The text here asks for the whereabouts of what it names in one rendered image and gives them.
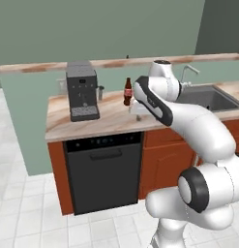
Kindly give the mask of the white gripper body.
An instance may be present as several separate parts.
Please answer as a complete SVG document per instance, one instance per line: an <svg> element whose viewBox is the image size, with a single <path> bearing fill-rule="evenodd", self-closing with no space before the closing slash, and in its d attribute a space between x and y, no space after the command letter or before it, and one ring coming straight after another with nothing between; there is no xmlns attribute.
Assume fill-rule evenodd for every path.
<svg viewBox="0 0 239 248"><path fill-rule="evenodd" d="M151 112L141 103L139 103L136 99L131 101L131 105L129 108L129 113L134 115L150 115Z"/></svg>

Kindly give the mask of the brown cola bottle red label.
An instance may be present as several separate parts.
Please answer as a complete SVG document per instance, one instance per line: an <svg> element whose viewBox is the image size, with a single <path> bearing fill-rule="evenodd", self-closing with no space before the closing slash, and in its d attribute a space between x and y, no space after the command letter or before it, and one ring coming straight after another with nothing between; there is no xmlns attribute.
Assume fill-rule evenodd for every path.
<svg viewBox="0 0 239 248"><path fill-rule="evenodd" d="M126 84L124 88L124 105L128 106L131 103L131 98L133 96L133 88L131 84L131 79L128 77L126 79Z"/></svg>

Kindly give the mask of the grey steel sink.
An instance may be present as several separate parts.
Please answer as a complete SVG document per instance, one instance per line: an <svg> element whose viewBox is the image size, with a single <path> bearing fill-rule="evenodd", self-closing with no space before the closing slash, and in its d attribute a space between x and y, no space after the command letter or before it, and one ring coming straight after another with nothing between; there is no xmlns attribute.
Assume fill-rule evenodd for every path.
<svg viewBox="0 0 239 248"><path fill-rule="evenodd" d="M239 101L215 85L185 88L177 103L200 105L212 112L239 109Z"/></svg>

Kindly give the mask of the red-brown drawer front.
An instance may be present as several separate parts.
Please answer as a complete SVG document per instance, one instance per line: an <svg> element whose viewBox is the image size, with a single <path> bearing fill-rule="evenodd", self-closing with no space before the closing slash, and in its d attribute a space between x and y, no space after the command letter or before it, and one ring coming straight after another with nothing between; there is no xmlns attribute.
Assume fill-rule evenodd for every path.
<svg viewBox="0 0 239 248"><path fill-rule="evenodd" d="M155 147L178 140L182 140L181 136L169 128L146 131L144 134L145 147Z"/></svg>

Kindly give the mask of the red-brown cupboard door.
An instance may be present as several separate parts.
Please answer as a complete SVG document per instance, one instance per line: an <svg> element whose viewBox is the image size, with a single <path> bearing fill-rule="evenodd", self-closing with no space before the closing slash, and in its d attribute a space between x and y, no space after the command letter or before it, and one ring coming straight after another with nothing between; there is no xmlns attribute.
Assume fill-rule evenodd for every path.
<svg viewBox="0 0 239 248"><path fill-rule="evenodd" d="M177 185L181 171L194 161L194 152L184 142L144 148L139 194L143 200L154 190Z"/></svg>

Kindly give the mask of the silver tap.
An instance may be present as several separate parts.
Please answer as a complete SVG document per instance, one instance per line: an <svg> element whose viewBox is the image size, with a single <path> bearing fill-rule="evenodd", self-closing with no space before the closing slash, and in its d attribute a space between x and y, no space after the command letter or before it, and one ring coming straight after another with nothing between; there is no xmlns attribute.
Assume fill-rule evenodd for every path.
<svg viewBox="0 0 239 248"><path fill-rule="evenodd" d="M192 85L192 83L190 81L185 81L186 73L187 73L188 70L192 71L196 75L200 74L200 70L198 70L197 68L193 67L192 65L186 65L184 67L184 69L183 69L182 76L181 76L181 79L180 79L180 83L184 87L188 87L188 86Z"/></svg>

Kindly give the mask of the grey coffee machine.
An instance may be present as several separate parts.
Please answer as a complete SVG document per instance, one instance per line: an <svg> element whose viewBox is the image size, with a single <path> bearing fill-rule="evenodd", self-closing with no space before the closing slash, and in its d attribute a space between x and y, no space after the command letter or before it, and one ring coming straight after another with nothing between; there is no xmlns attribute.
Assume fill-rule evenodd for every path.
<svg viewBox="0 0 239 248"><path fill-rule="evenodd" d="M100 118L97 106L97 74L88 60L69 62L66 71L71 120Z"/></svg>

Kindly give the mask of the black dishwasher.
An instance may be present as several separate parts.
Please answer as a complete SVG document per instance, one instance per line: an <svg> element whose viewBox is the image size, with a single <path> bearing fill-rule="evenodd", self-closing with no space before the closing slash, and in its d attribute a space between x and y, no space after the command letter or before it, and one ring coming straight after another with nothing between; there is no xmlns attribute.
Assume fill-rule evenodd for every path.
<svg viewBox="0 0 239 248"><path fill-rule="evenodd" d="M91 152L120 149L117 158L91 160ZM140 132L64 142L76 215L135 204L141 167Z"/></svg>

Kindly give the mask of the red-brown cupboard side panel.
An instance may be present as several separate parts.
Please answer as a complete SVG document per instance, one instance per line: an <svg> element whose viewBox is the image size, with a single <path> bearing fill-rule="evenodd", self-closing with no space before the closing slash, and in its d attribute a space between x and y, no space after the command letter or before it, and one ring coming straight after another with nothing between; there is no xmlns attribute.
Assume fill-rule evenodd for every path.
<svg viewBox="0 0 239 248"><path fill-rule="evenodd" d="M52 165L52 171L54 174L61 212L63 215L72 214L74 212L74 207L69 186L63 142L50 142L47 147Z"/></svg>

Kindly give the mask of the white wall socket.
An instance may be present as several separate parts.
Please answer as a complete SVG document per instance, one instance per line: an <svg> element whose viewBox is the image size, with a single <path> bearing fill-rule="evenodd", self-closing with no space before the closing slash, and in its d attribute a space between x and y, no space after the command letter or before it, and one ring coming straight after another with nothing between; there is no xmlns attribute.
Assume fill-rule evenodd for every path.
<svg viewBox="0 0 239 248"><path fill-rule="evenodd" d="M59 94L66 95L67 94L67 82L63 78L58 79L57 82L59 86Z"/></svg>

